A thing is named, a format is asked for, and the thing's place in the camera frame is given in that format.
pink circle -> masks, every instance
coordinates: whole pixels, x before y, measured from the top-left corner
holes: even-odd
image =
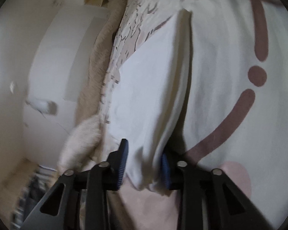
[[[252,184],[250,176],[240,163],[227,161],[220,166],[226,175],[250,198],[252,195]]]

metal screw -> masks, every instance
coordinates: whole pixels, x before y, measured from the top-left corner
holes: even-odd
[[[177,162],[178,167],[186,167],[188,164],[185,161],[179,161]]]
[[[106,168],[108,167],[110,164],[107,161],[103,161],[100,164],[98,164],[99,167],[101,168]]]
[[[66,176],[71,176],[71,175],[73,175],[74,174],[74,171],[73,170],[66,170],[65,172],[64,172],[64,175],[66,175]]]
[[[214,170],[212,170],[212,173],[213,173],[214,175],[222,175],[222,174],[223,174],[223,171],[220,170],[220,169],[214,169]]]

brown dot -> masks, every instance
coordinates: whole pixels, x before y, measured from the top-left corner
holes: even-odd
[[[248,73],[248,79],[252,82],[255,86],[263,86],[266,83],[266,71],[259,67],[259,66],[252,66]]]

white cloth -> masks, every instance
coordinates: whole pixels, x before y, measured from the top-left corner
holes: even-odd
[[[190,65],[190,14],[176,13],[120,68],[109,131],[129,141],[126,174],[137,189],[156,189],[160,159],[177,123]]]

bed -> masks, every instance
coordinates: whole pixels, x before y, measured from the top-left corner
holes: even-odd
[[[288,12],[271,0],[128,0],[101,88],[102,141],[84,169],[120,142],[109,117],[120,68],[181,9],[192,13],[192,70],[168,145],[224,170],[278,228],[288,215]],[[125,228],[176,229],[177,192],[134,187],[126,177],[109,194]]]

